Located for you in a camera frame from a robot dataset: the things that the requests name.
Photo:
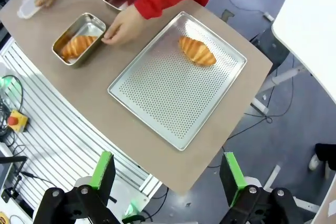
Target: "red button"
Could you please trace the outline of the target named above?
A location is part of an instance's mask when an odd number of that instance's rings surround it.
[[[13,116],[10,116],[10,117],[8,118],[8,120],[7,120],[7,123],[8,123],[8,125],[10,125],[10,126],[14,126],[14,125],[16,125],[16,124],[19,123],[19,119],[18,119],[18,118],[15,118],[15,117],[13,117]]]

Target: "yellow round object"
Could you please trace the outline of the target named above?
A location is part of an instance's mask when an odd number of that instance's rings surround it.
[[[0,212],[0,224],[9,224],[9,219],[3,212]]]

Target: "person's foot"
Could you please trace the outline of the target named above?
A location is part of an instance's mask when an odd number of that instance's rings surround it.
[[[319,158],[317,157],[316,154],[314,154],[309,162],[309,169],[310,170],[316,170],[316,168],[319,166],[319,164],[321,163],[321,161],[319,160]]]
[[[325,169],[324,169],[324,178],[328,180],[330,178],[330,172],[331,169],[329,168],[328,161],[325,163]]]

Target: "person's left hand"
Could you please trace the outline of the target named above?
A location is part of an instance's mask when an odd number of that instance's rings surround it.
[[[101,41],[108,45],[120,45],[135,39],[142,31],[145,21],[136,7],[131,5],[116,16]]]

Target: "perforated metal tray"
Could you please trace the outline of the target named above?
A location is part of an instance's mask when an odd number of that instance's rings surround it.
[[[217,63],[210,67],[191,63],[179,48],[180,36],[204,42]],[[246,61],[226,41],[191,15],[181,12],[112,82],[108,92],[182,151],[214,111]]]

